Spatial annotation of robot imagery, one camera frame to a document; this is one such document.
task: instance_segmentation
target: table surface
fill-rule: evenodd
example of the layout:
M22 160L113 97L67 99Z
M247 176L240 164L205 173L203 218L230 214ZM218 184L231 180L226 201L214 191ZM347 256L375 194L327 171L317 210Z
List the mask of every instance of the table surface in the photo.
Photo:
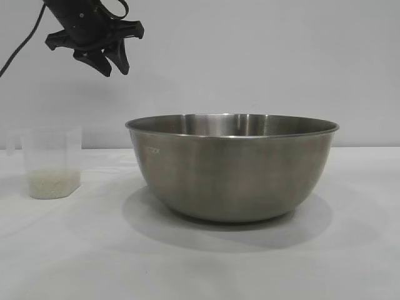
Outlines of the table surface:
M83 155L73 195L35 200L0 152L0 299L400 299L400 148L333 148L294 213L247 226L175 216L131 149Z

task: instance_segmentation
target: clear plastic cup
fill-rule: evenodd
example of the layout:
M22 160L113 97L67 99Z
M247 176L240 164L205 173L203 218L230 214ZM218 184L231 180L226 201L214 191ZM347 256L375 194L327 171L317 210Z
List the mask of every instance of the clear plastic cup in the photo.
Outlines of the clear plastic cup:
M29 195L57 199L71 195L81 185L81 127L38 127L11 133L7 151L21 138Z

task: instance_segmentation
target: white backdrop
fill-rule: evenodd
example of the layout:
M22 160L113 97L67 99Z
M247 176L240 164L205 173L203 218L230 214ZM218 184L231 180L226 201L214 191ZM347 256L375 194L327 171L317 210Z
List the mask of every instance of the white backdrop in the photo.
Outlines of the white backdrop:
M121 11L115 0L104 0ZM131 147L127 120L174 113L311 116L341 125L337 146L400 146L400 1L137 0L128 76L102 77L50 51L46 12L0 79L4 127L84 124L84 146ZM40 0L0 1L0 64L31 30Z

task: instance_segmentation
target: bowl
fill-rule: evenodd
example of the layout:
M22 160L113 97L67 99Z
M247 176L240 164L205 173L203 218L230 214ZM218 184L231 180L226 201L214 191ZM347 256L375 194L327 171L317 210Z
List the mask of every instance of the bowl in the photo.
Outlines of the bowl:
M140 170L167 207L242 223L295 209L318 182L336 123L260 114L182 114L126 123Z

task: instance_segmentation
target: wire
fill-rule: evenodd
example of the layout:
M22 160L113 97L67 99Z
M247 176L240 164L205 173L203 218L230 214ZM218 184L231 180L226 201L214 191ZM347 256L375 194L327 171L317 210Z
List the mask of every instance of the wire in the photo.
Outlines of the wire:
M46 5L43 4L42 9L40 10L39 13L39 17L37 18L37 21L35 23L35 26L33 27L31 33L29 33L29 35L27 36L27 38L21 43L21 45L18 46L17 49L15 49L15 51L11 54L11 56L9 57L9 59L7 60L6 64L1 68L0 70L0 77L3 76L3 74L7 71L8 67L10 66L10 64L12 63L12 61L14 60L14 58L17 56L18 52L21 51L21 49L29 42L29 40L33 37L33 35L35 34L36 30L39 27L40 22L42 21L42 17L44 14L44 10L46 9Z

